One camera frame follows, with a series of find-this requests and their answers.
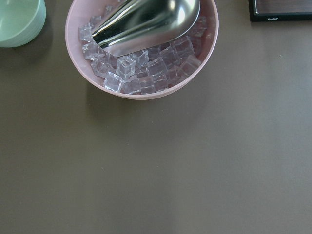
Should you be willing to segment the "pink bowl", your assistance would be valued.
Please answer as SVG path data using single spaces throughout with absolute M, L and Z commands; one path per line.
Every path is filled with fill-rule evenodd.
M 156 99 L 169 95 L 184 87 L 203 69 L 203 67 L 208 62 L 215 48 L 218 37 L 219 17 L 215 1 L 201 0 L 200 15 L 207 17 L 208 29 L 202 37 L 201 52 L 197 57 L 201 61 L 201 65 L 196 70 L 194 70 L 192 74 L 171 88 L 151 94 L 131 95 L 106 89 L 103 86 L 104 79 L 96 76 L 92 71 L 90 62 L 84 59 L 81 42 L 78 38 L 78 28 L 86 24 L 91 16 L 101 14 L 105 9 L 105 5 L 113 5 L 114 3 L 116 3 L 115 0 L 75 0 L 72 2 L 67 15 L 65 25 L 65 40 L 67 51 L 76 69 L 90 84 L 109 94 L 122 98 L 134 100 Z

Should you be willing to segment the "metal ice scoop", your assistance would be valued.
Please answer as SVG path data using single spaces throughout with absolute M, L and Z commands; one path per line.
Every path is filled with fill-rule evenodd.
M 199 12 L 198 0 L 126 0 L 95 28 L 92 37 L 104 51 L 120 57 L 186 34 Z

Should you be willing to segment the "mint green bowl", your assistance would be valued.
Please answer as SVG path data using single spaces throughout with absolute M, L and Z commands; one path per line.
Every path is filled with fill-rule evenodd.
M 0 2 L 0 46 L 25 45 L 41 32 L 46 20 L 43 0 L 2 0 Z

